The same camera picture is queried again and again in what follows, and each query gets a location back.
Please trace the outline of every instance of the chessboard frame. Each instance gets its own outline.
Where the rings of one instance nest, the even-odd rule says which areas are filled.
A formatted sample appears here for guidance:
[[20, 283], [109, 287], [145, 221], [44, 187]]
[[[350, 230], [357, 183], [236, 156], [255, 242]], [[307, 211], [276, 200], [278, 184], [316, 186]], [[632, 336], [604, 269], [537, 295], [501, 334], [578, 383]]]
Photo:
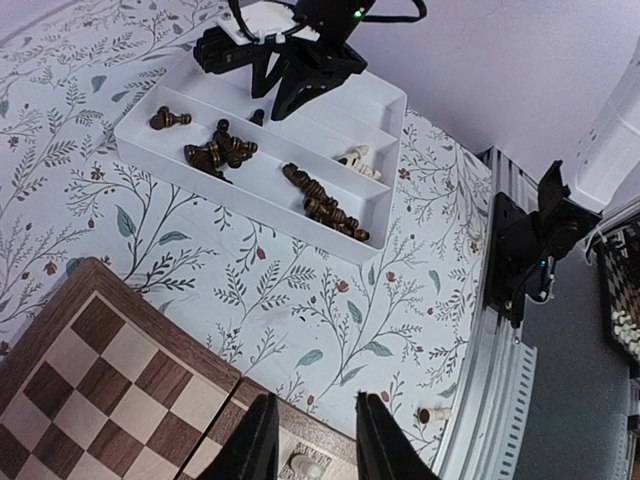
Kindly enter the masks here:
[[42, 356], [69, 323], [69, 318], [82, 308], [95, 291], [117, 305], [141, 330], [192, 365], [198, 373], [216, 378], [218, 385], [227, 391], [232, 391], [239, 382], [238, 370], [212, 355], [204, 345], [129, 289], [98, 259], [87, 258], [55, 292], [0, 365], [0, 373], [11, 372], [5, 378], [0, 377], [3, 387], [0, 389], [0, 412], [7, 408]]

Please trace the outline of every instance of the black cable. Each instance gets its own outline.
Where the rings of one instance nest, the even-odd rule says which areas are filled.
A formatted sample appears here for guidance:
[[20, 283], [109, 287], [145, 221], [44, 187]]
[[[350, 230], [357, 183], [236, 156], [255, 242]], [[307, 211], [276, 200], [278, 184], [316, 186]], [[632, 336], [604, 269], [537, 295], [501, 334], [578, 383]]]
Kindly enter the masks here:
[[387, 16], [387, 15], [367, 15], [361, 21], [368, 23], [415, 23], [427, 16], [427, 6], [423, 0], [413, 0], [418, 8], [417, 17], [409, 17], [406, 15]]

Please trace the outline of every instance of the pile of chess pieces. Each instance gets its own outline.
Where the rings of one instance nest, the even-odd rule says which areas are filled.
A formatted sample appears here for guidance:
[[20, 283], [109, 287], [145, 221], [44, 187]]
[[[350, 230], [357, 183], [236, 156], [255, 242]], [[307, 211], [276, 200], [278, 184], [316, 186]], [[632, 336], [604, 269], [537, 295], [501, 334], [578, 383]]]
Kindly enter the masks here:
[[627, 347], [629, 352], [640, 358], [640, 328], [624, 310], [613, 312], [613, 333]]
[[282, 173], [304, 193], [304, 211], [309, 218], [360, 242], [369, 240], [369, 232], [358, 228], [360, 222], [338, 208], [338, 201], [329, 197], [324, 187], [309, 177], [307, 172], [300, 170], [293, 163], [288, 163], [282, 168]]
[[232, 137], [229, 134], [229, 121], [223, 118], [218, 122], [211, 141], [202, 146], [185, 145], [184, 156], [192, 167], [231, 183], [219, 170], [220, 167], [228, 165], [229, 168], [240, 168], [257, 151], [258, 144]]

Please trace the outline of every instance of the wooden chessboard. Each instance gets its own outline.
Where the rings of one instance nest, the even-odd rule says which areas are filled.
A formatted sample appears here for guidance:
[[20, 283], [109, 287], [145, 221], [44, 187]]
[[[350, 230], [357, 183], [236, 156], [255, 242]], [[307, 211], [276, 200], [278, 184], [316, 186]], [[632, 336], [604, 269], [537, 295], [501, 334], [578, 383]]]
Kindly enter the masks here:
[[[213, 461], [257, 395], [267, 390], [250, 379], [243, 379], [227, 402], [206, 438], [190, 459], [179, 480], [196, 478]], [[303, 453], [320, 466], [322, 479], [357, 480], [355, 442], [319, 423], [295, 407], [278, 400], [280, 417], [279, 473], [282, 480], [307, 480], [289, 467], [292, 455]]]
[[[0, 480], [195, 478], [265, 391], [85, 260], [0, 364]], [[294, 452], [357, 478], [353, 440], [279, 414], [280, 479]]]

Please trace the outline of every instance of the floral wallpaper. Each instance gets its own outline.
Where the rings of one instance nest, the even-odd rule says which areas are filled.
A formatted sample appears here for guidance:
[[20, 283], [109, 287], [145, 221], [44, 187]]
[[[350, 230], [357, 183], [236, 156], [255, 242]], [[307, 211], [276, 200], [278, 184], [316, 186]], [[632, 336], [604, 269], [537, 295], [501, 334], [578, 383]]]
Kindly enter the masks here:
[[95, 256], [212, 351], [355, 434], [377, 392], [426, 461], [469, 342], [489, 171], [409, 109], [391, 238], [358, 267], [120, 162], [114, 125], [226, 2], [79, 1], [0, 49], [0, 357]]

